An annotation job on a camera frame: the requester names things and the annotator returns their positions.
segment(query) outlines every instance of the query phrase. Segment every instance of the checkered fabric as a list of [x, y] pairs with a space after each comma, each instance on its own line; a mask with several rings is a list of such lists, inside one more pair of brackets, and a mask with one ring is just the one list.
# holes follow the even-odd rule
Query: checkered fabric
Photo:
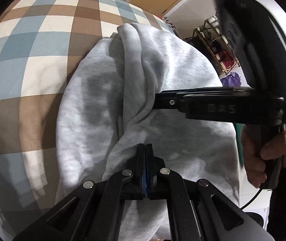
[[0, 17], [0, 236], [12, 240], [61, 196], [56, 119], [81, 59], [117, 26], [170, 31], [120, 0], [15, 0]]

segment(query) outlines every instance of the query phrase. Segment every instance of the gray sweatshirt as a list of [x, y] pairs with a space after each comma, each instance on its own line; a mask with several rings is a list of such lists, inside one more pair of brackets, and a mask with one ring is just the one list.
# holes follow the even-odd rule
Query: gray sweatshirt
[[[169, 32], [137, 23], [117, 30], [81, 61], [63, 95], [56, 141], [65, 195], [85, 180], [107, 180], [139, 143], [152, 143], [169, 169], [208, 179], [238, 205], [233, 125], [152, 109], [163, 90], [222, 86], [213, 66]], [[119, 240], [156, 238], [170, 239], [166, 201], [127, 201]]]

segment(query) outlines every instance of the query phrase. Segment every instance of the silver screw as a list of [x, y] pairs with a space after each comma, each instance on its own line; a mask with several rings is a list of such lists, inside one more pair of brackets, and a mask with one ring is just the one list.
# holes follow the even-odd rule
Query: silver screw
[[171, 171], [168, 168], [161, 168], [160, 173], [163, 175], [168, 175]]
[[83, 187], [86, 188], [86, 189], [92, 188], [93, 186], [94, 186], [94, 182], [93, 182], [93, 181], [90, 181], [90, 180], [85, 181], [85, 182], [83, 183]]
[[208, 185], [209, 185], [209, 181], [208, 180], [206, 180], [206, 179], [200, 179], [199, 180], [199, 185], [201, 186], [201, 187], [207, 187]]
[[123, 176], [130, 176], [132, 175], [133, 171], [131, 171], [130, 169], [124, 169], [122, 171]]

